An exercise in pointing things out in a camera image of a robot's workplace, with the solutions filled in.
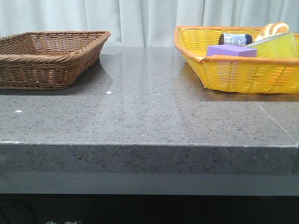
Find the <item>purple sponge block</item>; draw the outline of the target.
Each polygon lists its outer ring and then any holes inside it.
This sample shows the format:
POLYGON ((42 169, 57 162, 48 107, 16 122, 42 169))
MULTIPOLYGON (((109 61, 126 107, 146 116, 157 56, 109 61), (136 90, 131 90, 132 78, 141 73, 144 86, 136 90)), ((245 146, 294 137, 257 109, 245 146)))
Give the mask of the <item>purple sponge block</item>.
POLYGON ((253 48, 236 46, 236 45, 208 46, 206 51, 206 56, 214 56, 214 55, 256 57, 257 50, 253 48))

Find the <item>brown wicker basket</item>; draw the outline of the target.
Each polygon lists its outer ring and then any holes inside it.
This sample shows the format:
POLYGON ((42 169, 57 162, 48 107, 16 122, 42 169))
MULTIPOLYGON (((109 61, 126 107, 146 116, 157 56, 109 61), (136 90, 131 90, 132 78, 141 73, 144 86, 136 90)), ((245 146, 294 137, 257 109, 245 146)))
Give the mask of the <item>brown wicker basket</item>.
POLYGON ((99 58, 109 31, 26 32, 0 39, 2 90, 69 88, 99 58))

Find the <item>bread roll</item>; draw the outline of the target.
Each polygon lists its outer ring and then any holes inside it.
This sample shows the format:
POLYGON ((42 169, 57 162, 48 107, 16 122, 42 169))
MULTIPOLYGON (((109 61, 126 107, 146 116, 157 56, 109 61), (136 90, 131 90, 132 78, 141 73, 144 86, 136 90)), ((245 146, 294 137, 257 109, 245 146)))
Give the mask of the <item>bread roll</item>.
POLYGON ((267 39, 276 35, 284 34, 289 32, 289 25, 284 22, 269 23, 265 25, 258 36, 254 39, 254 42, 267 39))

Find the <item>white curtain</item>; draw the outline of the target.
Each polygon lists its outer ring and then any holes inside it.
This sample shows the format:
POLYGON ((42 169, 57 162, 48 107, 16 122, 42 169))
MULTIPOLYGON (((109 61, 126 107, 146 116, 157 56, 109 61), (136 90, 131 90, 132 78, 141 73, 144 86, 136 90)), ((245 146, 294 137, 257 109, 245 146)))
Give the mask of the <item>white curtain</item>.
POLYGON ((0 34, 107 30, 109 47, 172 47, 176 26, 262 27, 285 22, 299 30, 296 0, 3 0, 0 34))

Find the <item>dark cylindrical can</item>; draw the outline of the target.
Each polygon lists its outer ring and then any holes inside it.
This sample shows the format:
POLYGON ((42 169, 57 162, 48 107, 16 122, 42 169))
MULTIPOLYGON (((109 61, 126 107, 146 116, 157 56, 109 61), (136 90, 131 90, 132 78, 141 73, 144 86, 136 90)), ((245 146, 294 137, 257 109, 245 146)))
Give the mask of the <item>dark cylindrical can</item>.
POLYGON ((222 33, 219 37, 219 45, 245 46, 252 43, 252 36, 248 34, 222 33))

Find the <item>yellow wicker basket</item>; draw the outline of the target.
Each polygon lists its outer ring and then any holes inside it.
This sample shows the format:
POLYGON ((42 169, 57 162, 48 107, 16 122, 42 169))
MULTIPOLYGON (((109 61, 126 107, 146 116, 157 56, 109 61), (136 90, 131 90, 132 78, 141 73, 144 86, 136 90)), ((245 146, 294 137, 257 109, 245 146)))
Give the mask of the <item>yellow wicker basket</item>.
POLYGON ((260 30, 260 27, 177 26, 174 42, 205 88, 241 93, 298 93, 298 58, 206 56, 207 47, 217 44, 222 33, 256 37, 260 30))

